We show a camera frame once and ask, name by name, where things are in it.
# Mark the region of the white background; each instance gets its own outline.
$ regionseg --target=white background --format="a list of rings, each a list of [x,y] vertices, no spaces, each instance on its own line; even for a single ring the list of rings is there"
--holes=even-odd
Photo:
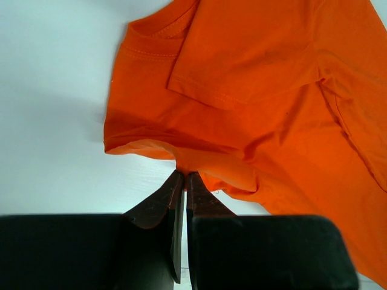
[[[122,213],[174,170],[171,161],[105,155],[102,144],[126,23],[168,2],[0,0],[0,214]],[[387,0],[373,4],[386,25]],[[265,214],[217,197],[237,214]],[[176,289],[190,289],[186,269],[183,278]],[[363,289],[381,289],[362,279]]]

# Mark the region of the orange t-shirt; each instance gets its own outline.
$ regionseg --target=orange t-shirt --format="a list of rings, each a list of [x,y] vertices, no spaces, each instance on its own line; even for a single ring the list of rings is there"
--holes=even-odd
[[[177,0],[129,24],[105,149],[321,214],[387,287],[387,33],[368,0]]]

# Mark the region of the orange shirt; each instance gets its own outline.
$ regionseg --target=orange shirt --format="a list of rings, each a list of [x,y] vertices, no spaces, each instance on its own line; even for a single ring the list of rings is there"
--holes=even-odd
[[[387,33],[368,0],[176,0],[130,23],[104,138],[330,218],[387,287]]]

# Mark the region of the clothing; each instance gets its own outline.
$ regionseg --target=clothing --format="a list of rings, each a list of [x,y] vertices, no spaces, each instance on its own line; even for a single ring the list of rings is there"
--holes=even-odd
[[[105,151],[321,214],[387,287],[387,32],[368,0],[177,0],[129,24]]]

